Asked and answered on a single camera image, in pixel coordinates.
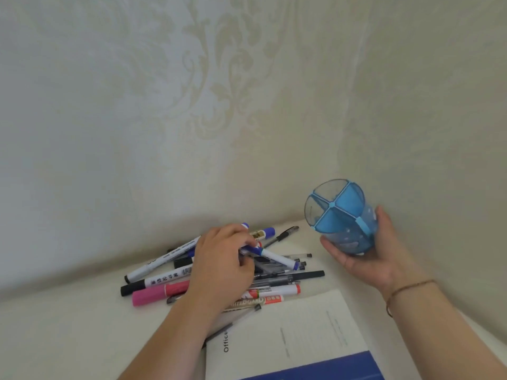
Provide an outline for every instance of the pink highlighter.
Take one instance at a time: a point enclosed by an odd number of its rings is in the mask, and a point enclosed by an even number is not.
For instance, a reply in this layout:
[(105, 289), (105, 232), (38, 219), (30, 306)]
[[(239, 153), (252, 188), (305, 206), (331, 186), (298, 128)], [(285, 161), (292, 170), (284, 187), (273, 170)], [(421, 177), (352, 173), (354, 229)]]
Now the pink highlighter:
[(181, 281), (174, 284), (156, 285), (148, 287), (132, 294), (133, 306), (144, 306), (151, 302), (163, 300), (165, 298), (187, 292), (190, 280)]

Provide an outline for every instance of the beige wallpaper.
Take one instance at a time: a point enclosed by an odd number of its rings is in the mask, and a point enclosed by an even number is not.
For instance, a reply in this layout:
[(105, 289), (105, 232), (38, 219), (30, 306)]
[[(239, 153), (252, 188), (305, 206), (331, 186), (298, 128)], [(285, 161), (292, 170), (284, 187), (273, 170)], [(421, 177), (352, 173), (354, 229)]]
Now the beige wallpaper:
[(0, 289), (301, 218), (373, 0), (0, 0)]
[(376, 0), (341, 173), (507, 340), (507, 0)]

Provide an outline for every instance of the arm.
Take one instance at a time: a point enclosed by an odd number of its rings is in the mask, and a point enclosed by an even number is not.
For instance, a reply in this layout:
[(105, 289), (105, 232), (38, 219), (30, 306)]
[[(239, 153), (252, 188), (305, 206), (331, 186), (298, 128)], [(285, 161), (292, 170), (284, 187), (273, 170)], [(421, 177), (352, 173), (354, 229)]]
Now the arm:
[(213, 228), (200, 237), (187, 293), (172, 306), (119, 380), (191, 378), (213, 322), (254, 279), (253, 260), (245, 258), (242, 265), (238, 260), (244, 243), (257, 245), (241, 224)]
[[(347, 256), (324, 237), (325, 249), (352, 275), (377, 288), (384, 300), (398, 288), (427, 280), (398, 240), (389, 216), (377, 208), (376, 249), (364, 257)], [(507, 379), (507, 368), (472, 331), (433, 283), (392, 298), (390, 311), (424, 380), (443, 378)]]

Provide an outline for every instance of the desk surface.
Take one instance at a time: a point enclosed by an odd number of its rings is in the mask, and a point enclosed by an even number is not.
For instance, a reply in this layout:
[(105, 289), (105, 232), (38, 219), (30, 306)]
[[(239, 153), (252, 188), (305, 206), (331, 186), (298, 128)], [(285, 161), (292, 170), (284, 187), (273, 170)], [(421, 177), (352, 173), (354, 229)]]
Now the desk surface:
[[(308, 270), (326, 276), (302, 282), (300, 297), (340, 288), (386, 379), (419, 379), (382, 297), (350, 277), (321, 247), (306, 222), (285, 223), (301, 230), (270, 250), (279, 254), (312, 253)], [(169, 311), (165, 301), (134, 308), (120, 296), (123, 276), (117, 270), (0, 304), (0, 379), (113, 379), (143, 347)], [(155, 273), (171, 268), (171, 263)], [(497, 356), (507, 363), (507, 347), (467, 319)], [(204, 379), (204, 352), (194, 379)]]

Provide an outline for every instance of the bracelet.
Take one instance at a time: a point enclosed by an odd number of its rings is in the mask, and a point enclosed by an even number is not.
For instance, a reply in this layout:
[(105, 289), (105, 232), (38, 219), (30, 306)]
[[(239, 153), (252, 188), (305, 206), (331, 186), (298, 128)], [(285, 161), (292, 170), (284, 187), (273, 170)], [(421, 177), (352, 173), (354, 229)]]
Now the bracelet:
[(431, 280), (425, 280), (425, 281), (421, 281), (420, 283), (415, 283), (415, 284), (410, 284), (410, 285), (406, 285), (404, 287), (401, 287), (401, 288), (398, 288), (396, 289), (396, 291), (394, 291), (390, 296), (389, 296), (389, 299), (387, 299), (387, 301), (385, 302), (385, 311), (387, 312), (387, 314), (392, 317), (392, 314), (389, 310), (389, 305), (391, 304), (391, 300), (393, 297), (395, 297), (398, 293), (406, 290), (406, 289), (410, 289), (410, 288), (415, 288), (415, 287), (420, 287), (421, 285), (425, 285), (425, 284), (429, 284), (429, 283), (435, 283), (436, 284), (436, 281), (434, 281), (433, 279)]

